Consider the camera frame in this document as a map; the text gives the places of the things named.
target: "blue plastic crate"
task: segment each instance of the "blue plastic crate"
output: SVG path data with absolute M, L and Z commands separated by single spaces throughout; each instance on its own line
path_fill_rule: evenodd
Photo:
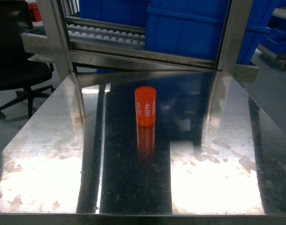
M 266 26 L 279 0 L 254 0 L 248 25 Z M 151 0 L 150 7 L 224 19 L 228 0 Z
M 273 12 L 277 7 L 279 0 L 254 0 L 250 12 L 248 25 L 265 27 Z
M 228 0 L 151 0 L 150 7 L 223 20 L 228 2 Z
M 278 35 L 273 37 L 268 37 L 267 48 L 275 54 L 285 54 L 286 53 L 286 34 Z
M 248 65 L 258 44 L 264 39 L 264 35 L 269 34 L 270 31 L 271 29 L 267 27 L 247 26 L 237 63 Z
M 286 6 L 286 0 L 279 0 L 277 7 L 280 8 L 280 7 L 285 7 L 285 6 Z
M 276 27 L 275 30 L 281 32 L 282 34 L 286 34 L 286 25 L 285 26 Z
M 81 18 L 146 27 L 150 0 L 79 0 Z
M 282 34 L 285 34 L 285 32 L 283 30 L 279 30 L 277 28 L 271 28 L 271 32 L 264 34 L 263 38 L 260 40 L 259 43 L 261 45 L 267 46 L 268 43 L 269 43 L 267 38 L 273 37 L 273 36 L 276 36 L 276 35 L 282 35 Z
M 207 60 L 216 60 L 224 20 L 149 7 L 145 47 Z M 269 29 L 249 25 L 237 63 L 249 64 L 263 34 Z
M 96 73 L 115 73 L 115 70 L 109 70 L 109 69 L 97 69 Z

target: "black office chair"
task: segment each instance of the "black office chair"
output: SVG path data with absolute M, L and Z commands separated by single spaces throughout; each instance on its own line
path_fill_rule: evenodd
M 21 33 L 32 29 L 28 4 L 20 0 L 0 0 L 0 90 L 14 90 L 17 98 L 0 107 L 0 119 L 5 118 L 1 110 L 28 100 L 28 115 L 32 116 L 33 99 L 48 98 L 42 93 L 54 91 L 52 85 L 32 90 L 31 86 L 52 78 L 53 65 L 29 61 L 31 54 L 24 51 Z

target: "metal shelf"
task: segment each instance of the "metal shelf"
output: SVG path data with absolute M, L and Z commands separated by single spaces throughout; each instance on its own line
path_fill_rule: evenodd
M 273 16 L 276 16 L 276 17 L 279 17 L 282 19 L 286 19 L 286 7 L 276 8 L 273 12 Z M 285 54 L 275 54 L 263 45 L 258 45 L 257 48 L 262 53 L 266 54 L 267 56 L 269 56 L 270 58 L 272 58 L 275 61 L 284 60 L 284 63 L 281 65 L 281 69 L 286 68 L 286 53 Z
M 273 16 L 286 19 L 286 7 L 276 8 L 273 12 Z
M 146 34 L 146 29 L 144 28 L 81 19 L 73 16 L 66 17 L 66 22 L 68 24 L 74 24 L 75 26 L 80 25 L 107 30 L 118 30 L 120 32 L 125 31 L 140 35 Z M 101 32 L 71 29 L 69 27 L 68 30 L 105 35 Z M 44 27 L 23 33 L 22 40 L 27 52 L 37 54 L 37 57 L 33 58 L 33 60 L 40 59 L 44 62 L 54 61 Z M 69 36 L 69 40 L 72 47 L 70 50 L 72 62 L 87 66 L 135 71 L 211 71 L 214 70 L 215 66 L 215 61 L 148 51 L 139 45 L 128 45 L 76 36 Z

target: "orange cylinder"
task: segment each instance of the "orange cylinder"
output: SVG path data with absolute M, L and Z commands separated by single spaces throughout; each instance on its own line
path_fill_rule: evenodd
M 155 123 L 156 90 L 151 87 L 140 87 L 134 92 L 135 116 L 138 125 L 143 127 Z

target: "reflective metal surface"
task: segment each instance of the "reflective metal surface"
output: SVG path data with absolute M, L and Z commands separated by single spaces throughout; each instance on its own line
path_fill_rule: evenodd
M 85 116 L 68 77 L 0 155 L 1 220 L 286 224 L 286 136 L 228 73 L 95 74 L 79 83 Z M 134 90 L 146 85 L 157 91 L 156 123 L 138 127 Z

